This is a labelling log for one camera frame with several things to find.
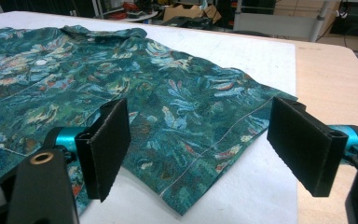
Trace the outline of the small brown cardboard box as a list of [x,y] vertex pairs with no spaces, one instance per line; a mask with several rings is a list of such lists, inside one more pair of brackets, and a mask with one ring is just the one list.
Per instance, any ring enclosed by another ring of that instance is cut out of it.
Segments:
[[216,23],[222,18],[215,5],[208,5],[207,7],[203,7],[199,5],[187,5],[179,3],[164,8],[164,21],[168,21],[174,17],[187,17],[191,19],[206,17],[211,19],[213,23]]

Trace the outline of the round white table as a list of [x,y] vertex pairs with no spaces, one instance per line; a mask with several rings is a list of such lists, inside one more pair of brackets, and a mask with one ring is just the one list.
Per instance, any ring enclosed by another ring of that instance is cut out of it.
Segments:
[[155,16],[157,16],[158,13],[157,11],[152,11],[150,14],[144,14],[144,13],[128,13],[127,17],[124,19],[121,19],[121,21],[125,21],[125,22],[136,22],[136,21],[141,21],[144,23],[148,23],[149,20],[151,20],[152,18],[154,18]]

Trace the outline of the teal floral shirt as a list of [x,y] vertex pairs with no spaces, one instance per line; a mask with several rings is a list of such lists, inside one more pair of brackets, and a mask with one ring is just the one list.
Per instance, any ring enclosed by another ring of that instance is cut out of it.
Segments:
[[124,167],[182,214],[267,129],[279,94],[140,28],[0,29],[0,176],[51,129],[90,126],[102,104],[124,98]]

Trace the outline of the white foam mat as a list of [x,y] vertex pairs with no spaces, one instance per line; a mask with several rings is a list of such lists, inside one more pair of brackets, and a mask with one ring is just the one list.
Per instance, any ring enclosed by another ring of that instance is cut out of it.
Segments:
[[[256,81],[296,91],[296,48],[257,36],[144,25],[149,38],[238,68]],[[297,182],[261,135],[183,216],[126,169],[104,203],[92,202],[82,224],[296,224]]]

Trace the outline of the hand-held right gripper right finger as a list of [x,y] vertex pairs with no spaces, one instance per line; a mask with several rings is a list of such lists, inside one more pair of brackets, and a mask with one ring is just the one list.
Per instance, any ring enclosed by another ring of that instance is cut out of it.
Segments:
[[313,197],[328,197],[348,136],[317,120],[296,101],[274,97],[267,139]]

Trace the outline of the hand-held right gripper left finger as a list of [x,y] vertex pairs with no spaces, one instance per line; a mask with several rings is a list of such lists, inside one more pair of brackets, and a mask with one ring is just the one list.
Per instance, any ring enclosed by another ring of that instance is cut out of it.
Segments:
[[125,98],[100,107],[100,117],[75,137],[88,197],[103,202],[116,180],[131,142]]

